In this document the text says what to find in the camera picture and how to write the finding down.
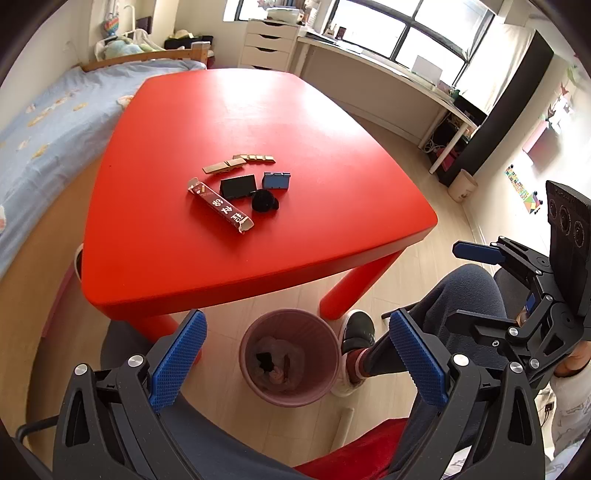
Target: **red tabletop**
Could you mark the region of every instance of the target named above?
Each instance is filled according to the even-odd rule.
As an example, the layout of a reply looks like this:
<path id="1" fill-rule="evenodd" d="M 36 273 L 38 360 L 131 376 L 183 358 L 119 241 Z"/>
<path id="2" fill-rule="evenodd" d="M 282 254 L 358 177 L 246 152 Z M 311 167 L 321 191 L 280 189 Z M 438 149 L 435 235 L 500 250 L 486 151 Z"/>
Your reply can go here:
<path id="1" fill-rule="evenodd" d="M 210 176 L 235 154 L 272 155 Z M 289 172 L 273 213 L 232 203 L 255 226 L 240 234 L 187 191 L 192 177 Z M 113 319 L 252 297 L 399 251 L 437 216 L 388 153 L 298 77 L 247 69 L 147 80 L 103 156 L 86 224 L 82 287 Z"/>

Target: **white curtain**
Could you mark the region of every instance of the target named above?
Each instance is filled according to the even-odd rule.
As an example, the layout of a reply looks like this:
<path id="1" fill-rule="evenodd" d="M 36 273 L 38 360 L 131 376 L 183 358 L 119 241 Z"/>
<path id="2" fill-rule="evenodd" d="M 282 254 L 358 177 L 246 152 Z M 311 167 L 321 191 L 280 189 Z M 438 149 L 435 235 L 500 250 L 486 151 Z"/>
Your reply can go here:
<path id="1" fill-rule="evenodd" d="M 535 31 L 493 22 L 457 84 L 460 94 L 487 115 L 501 97 Z"/>

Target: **bedding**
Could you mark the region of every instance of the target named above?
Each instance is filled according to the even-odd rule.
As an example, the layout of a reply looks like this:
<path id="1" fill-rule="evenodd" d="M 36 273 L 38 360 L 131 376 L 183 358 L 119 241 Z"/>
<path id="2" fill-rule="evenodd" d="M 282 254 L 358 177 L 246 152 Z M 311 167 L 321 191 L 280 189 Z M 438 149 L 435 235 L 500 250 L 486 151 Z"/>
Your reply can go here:
<path id="1" fill-rule="evenodd" d="M 118 100 L 149 77 L 204 68 L 170 59 L 75 67 L 0 132 L 0 278 L 46 209 L 104 152 L 123 112 Z"/>

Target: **window pane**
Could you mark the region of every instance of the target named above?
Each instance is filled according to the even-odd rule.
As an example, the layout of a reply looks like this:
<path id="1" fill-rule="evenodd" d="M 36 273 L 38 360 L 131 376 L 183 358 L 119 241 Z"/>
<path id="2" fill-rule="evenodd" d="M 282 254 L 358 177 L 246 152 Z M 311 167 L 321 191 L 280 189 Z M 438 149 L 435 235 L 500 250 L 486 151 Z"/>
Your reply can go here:
<path id="1" fill-rule="evenodd" d="M 443 69 L 441 80 L 448 85 L 453 83 L 464 66 L 464 61 L 460 57 L 419 30 L 411 28 L 400 52 L 398 52 L 396 61 L 411 69 L 417 55 Z"/>
<path id="2" fill-rule="evenodd" d="M 386 5 L 386 7 L 393 8 L 402 12 L 409 17 L 412 17 L 417 8 L 418 0 L 376 0 L 377 3 Z"/>
<path id="3" fill-rule="evenodd" d="M 267 12 L 258 6 L 257 0 L 244 0 L 238 18 L 240 20 L 250 20 L 251 18 L 264 20 L 267 18 Z"/>
<path id="4" fill-rule="evenodd" d="M 478 0 L 424 0 L 415 19 L 468 51 L 487 11 Z"/>
<path id="5" fill-rule="evenodd" d="M 343 40 L 389 57 L 404 30 L 404 23 L 349 0 L 341 0 L 333 24 L 345 27 Z"/>

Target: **beige waste bin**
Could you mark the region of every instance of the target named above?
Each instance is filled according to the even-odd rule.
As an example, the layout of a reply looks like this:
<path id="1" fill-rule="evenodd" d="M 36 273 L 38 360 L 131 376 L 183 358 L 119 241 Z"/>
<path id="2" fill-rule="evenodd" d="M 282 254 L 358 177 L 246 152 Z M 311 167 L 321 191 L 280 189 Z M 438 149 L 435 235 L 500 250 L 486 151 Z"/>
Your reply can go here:
<path id="1" fill-rule="evenodd" d="M 461 169 L 456 179 L 447 189 L 447 192 L 457 203 L 462 203 L 471 192 L 476 190 L 476 187 L 478 187 L 478 184 L 474 180 L 474 177 L 466 170 Z"/>

